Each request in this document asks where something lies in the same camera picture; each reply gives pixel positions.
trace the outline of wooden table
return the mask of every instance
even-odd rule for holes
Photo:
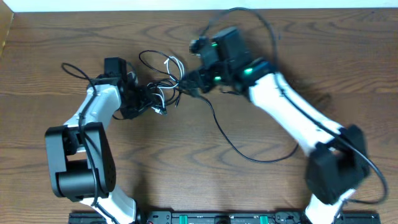
[[[87,82],[62,72],[72,63],[91,77],[105,57],[122,57],[142,83],[162,75],[138,61],[155,49],[194,69],[192,39],[213,11],[70,12],[16,14],[0,63],[0,191],[2,223],[66,223],[73,210],[90,210],[51,191],[44,146],[48,127],[63,124],[85,97]],[[261,13],[279,36],[280,66],[291,85],[331,119],[360,126],[370,158],[389,181],[389,200],[375,210],[398,223],[398,10],[268,10]],[[269,37],[256,18],[237,12],[211,33],[237,25],[256,55],[269,56]],[[163,68],[164,59],[147,55]],[[232,142],[256,159],[289,153],[294,140],[241,96],[207,94]],[[304,209],[310,191],[302,152],[276,164],[254,164],[226,143],[204,102],[183,96],[167,116],[152,110],[112,121],[107,136],[118,184],[141,207],[174,210]],[[376,175],[356,198],[381,194]]]

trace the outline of white wire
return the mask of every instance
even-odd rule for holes
[[[167,73],[170,74],[170,65],[169,65],[170,59],[171,59],[171,60],[174,59],[175,63],[176,63],[177,66],[178,66],[178,69],[180,70],[180,79],[182,79],[183,76],[184,76],[184,74],[185,74],[185,67],[184,67],[184,64],[183,64],[178,58],[176,58],[176,57],[174,57],[174,56],[170,56],[170,58],[168,58],[168,59],[164,62],[164,64],[166,65]]]
[[[170,73],[170,65],[169,65],[170,59],[171,59],[171,60],[174,60],[174,62],[177,64],[178,70],[180,71],[180,79],[182,79],[182,78],[184,77],[184,74],[185,74],[185,67],[184,67],[184,64],[183,64],[178,58],[176,58],[176,57],[174,57],[174,56],[170,56],[170,58],[168,58],[168,59],[164,62],[164,64],[166,65],[167,73],[170,75],[170,78],[171,78],[173,81],[177,82],[177,80],[175,80],[175,79],[171,76],[171,73]],[[158,93],[153,93],[153,95],[157,95],[158,97],[160,97],[160,99],[162,100],[163,108],[166,109],[166,105],[165,105],[165,96],[164,96],[164,92],[163,92],[162,89],[173,89],[173,88],[175,88],[175,87],[177,87],[177,86],[178,86],[178,82],[177,82],[174,86],[158,86],[157,88],[160,90],[161,95],[158,94]]]
[[[160,95],[160,94],[158,94],[158,93],[153,93],[153,95],[157,95],[158,97],[160,97],[160,99],[162,99],[163,108],[166,108],[166,107],[165,107],[165,103],[164,103],[164,98],[163,98],[163,96]]]

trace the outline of green connector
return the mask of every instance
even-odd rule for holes
[[[268,217],[260,216],[260,224],[268,224]]]
[[[180,224],[188,224],[188,215],[180,215]]]

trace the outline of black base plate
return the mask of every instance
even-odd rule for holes
[[[150,212],[148,224],[304,224],[302,212],[265,213],[193,213],[193,212]],[[97,213],[71,213],[69,224],[106,224]],[[342,213],[335,224],[380,224],[377,213]]]

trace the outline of robotic arm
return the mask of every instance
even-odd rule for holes
[[[141,218],[145,219],[136,202],[116,185],[116,169],[104,131],[115,111],[121,110],[125,118],[132,119],[145,110],[136,109],[149,102],[142,94],[143,88],[136,86],[136,79],[135,73],[126,73],[126,61],[106,58],[104,75],[92,80],[93,86],[89,85],[78,111],[63,126],[49,128],[45,133],[54,194],[91,206],[108,223],[140,223]],[[84,129],[79,128],[80,119]],[[89,139],[87,147],[82,135]],[[93,163],[89,162],[87,150]],[[79,152],[85,152],[87,159],[69,160]]]
[[[356,126],[344,128],[328,119],[291,89],[269,62],[253,60],[235,27],[222,30],[211,40],[200,37],[190,50],[200,56],[203,65],[179,81],[179,91],[197,97],[198,90],[207,93],[217,85],[227,85],[269,113],[308,157],[305,180],[313,195],[306,217],[313,224],[332,223],[343,202],[369,175],[368,164],[336,136],[366,157],[361,130]],[[133,119],[151,107],[145,87],[137,85],[134,72],[126,72],[123,59],[106,58],[104,74],[91,80],[76,114],[45,134],[54,194],[91,206],[107,223],[148,220],[116,185],[115,165],[104,131],[115,111]],[[87,159],[69,159],[78,152],[85,152]]]

